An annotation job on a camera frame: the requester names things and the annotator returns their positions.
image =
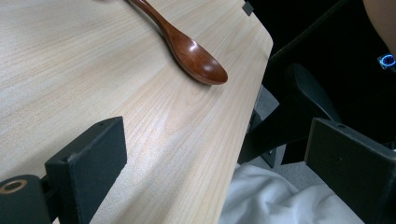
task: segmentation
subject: gray carpet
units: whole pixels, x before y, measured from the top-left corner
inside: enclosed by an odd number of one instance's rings
[[[255,105],[255,110],[260,115],[261,120],[271,114],[278,105],[279,102],[274,98],[274,96],[262,86]],[[285,146],[278,147],[276,149],[276,164],[274,168],[271,168],[261,157],[250,161],[249,164],[259,166],[267,170],[272,170],[284,176],[297,189],[304,189],[311,185],[323,183],[320,177],[309,169],[303,161],[280,165],[284,153]]]

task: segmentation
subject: brown spoon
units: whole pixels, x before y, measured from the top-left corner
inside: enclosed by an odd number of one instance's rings
[[[219,62],[193,39],[181,33],[146,0],[128,0],[140,7],[160,27],[177,62],[192,77],[209,85],[219,85],[228,79]]]

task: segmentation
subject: spoon handle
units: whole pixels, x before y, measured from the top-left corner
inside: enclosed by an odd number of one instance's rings
[[[167,39],[171,34],[172,29],[176,29],[169,21],[167,21],[154,7],[152,7],[146,0],[129,0],[136,6],[140,7],[146,14],[148,14],[157,26],[163,32],[163,35]]]

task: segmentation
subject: skin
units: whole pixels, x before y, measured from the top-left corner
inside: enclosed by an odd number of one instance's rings
[[[363,0],[363,4],[375,30],[395,56],[396,0]]]

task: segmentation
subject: white fabric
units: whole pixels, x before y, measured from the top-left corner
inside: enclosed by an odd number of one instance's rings
[[[272,171],[235,169],[219,224],[363,223],[327,185],[297,190]]]

